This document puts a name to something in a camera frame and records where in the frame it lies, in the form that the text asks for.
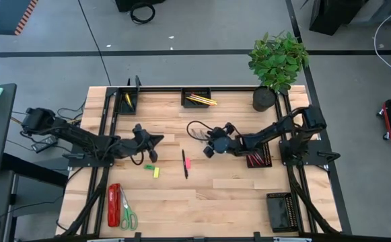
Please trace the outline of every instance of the black pen holder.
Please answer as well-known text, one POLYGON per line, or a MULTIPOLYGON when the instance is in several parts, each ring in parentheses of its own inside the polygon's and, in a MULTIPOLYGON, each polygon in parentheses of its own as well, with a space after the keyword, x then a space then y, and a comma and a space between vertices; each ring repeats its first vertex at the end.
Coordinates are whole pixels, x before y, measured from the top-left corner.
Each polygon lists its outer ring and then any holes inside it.
POLYGON ((246 164, 248 165, 248 168, 272 167, 273 165, 271 163, 269 144, 267 142, 265 142, 265 143, 257 145, 256 148, 257 148, 256 153, 260 156, 260 158, 262 159, 262 162, 258 161, 258 162, 260 162, 260 164, 258 164, 254 159, 252 159, 252 163, 251 163, 249 156, 246 156, 246 164))
POLYGON ((114 105, 119 107, 118 113, 120 115, 135 115, 137 113, 137 103, 141 86, 139 77, 135 76, 135 87, 129 87, 131 86, 130 79, 128 79, 127 85, 128 87, 119 87, 117 89, 114 105), (128 94, 132 106, 129 105, 126 94, 128 94))
POLYGON ((192 88, 185 87, 182 88, 182 99, 181 104, 183 108, 208 108, 210 105, 202 104, 201 102, 196 102, 187 99, 186 97, 190 97, 191 94, 199 95, 201 97, 205 97, 211 99, 211 90, 208 87, 200 87, 200 88, 192 88))

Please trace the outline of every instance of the gray floor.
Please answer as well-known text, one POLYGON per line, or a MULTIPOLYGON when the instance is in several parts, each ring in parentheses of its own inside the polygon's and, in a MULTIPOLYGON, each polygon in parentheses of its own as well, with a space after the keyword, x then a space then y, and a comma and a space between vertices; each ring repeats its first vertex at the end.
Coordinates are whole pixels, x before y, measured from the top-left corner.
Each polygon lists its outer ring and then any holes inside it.
MULTIPOLYGON (((252 48, 266 31, 292 31, 282 0, 167 0, 155 6, 156 18, 143 26, 117 12, 113 0, 81 2, 102 50, 252 48)), ((300 9, 303 2, 293 0, 309 50, 373 49, 375 26, 344 26, 334 36, 309 31, 312 1, 300 9)), ((391 26, 382 28, 378 43, 391 49, 391 26)), ((20 36, 0 36, 0 52, 70 50, 96 50, 77 0, 41 0, 20 36)), ((337 168, 353 233, 391 237, 391 142, 382 140, 385 128, 375 117, 382 102, 391 98, 391 69, 376 56, 310 60, 332 147, 342 154, 337 168)), ((124 85, 135 75, 144 85, 257 83, 244 55, 115 56, 104 62, 113 85, 124 85)), ((18 84, 14 110, 19 112, 28 107, 78 108, 89 86, 108 84, 99 57, 0 58, 0 83, 18 84)), ((298 83, 306 83, 303 74, 298 83)), ((19 131, 11 124, 8 139, 30 145, 19 131)), ((55 149, 36 155, 10 143, 5 149, 32 162, 62 154, 55 149)), ((58 212, 21 217, 17 236, 51 236, 58 212)))

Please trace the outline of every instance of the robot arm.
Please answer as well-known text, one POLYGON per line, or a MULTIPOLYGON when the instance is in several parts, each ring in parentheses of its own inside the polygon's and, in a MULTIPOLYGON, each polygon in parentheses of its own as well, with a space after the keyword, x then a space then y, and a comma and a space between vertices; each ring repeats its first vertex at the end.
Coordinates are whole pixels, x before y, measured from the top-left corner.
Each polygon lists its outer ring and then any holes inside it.
POLYGON ((208 146, 204 149, 204 153, 209 158, 215 152, 231 153, 238 157, 245 156, 254 153, 258 144, 268 142, 282 134, 296 132, 297 136, 291 140, 290 153, 298 154, 305 150, 307 142, 313 134, 325 128, 326 123, 320 108, 314 106, 297 108, 278 122, 256 134, 240 134, 231 123, 227 123, 224 128, 215 127, 207 132, 208 146), (303 125, 301 126, 294 122, 294 118, 300 114, 303 119, 303 125), (234 131, 238 135, 236 135, 235 139, 232 139, 228 135, 234 131))
POLYGON ((78 145, 83 150, 97 159, 104 156, 113 156, 122 159, 143 151, 149 151, 152 162, 157 161, 155 146, 164 138, 163 135, 151 135, 137 124, 133 129, 134 138, 121 139, 119 136, 95 135, 68 123, 62 118, 57 118, 55 113, 44 108, 28 108, 26 117, 22 123, 23 133, 52 134, 57 138, 78 145))

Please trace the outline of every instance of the table leg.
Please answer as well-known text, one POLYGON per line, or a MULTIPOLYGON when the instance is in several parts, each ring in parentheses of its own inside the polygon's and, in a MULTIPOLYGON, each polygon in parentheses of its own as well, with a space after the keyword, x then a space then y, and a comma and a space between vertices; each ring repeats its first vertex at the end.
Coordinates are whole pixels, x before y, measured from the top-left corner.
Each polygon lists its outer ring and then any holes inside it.
POLYGON ((4 153, 2 156, 2 169, 12 170, 24 177, 36 179, 64 188, 67 184, 67 176, 59 172, 24 161, 19 157, 4 153))

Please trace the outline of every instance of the black pen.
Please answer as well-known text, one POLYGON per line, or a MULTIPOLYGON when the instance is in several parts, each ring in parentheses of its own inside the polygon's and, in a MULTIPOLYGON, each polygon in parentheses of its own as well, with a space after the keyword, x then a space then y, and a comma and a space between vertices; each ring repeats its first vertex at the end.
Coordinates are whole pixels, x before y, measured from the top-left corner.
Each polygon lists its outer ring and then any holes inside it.
POLYGON ((182 149, 182 157, 183 157, 183 170, 184 170, 184 176, 188 179, 188 170, 186 168, 186 161, 184 158, 184 150, 182 149))

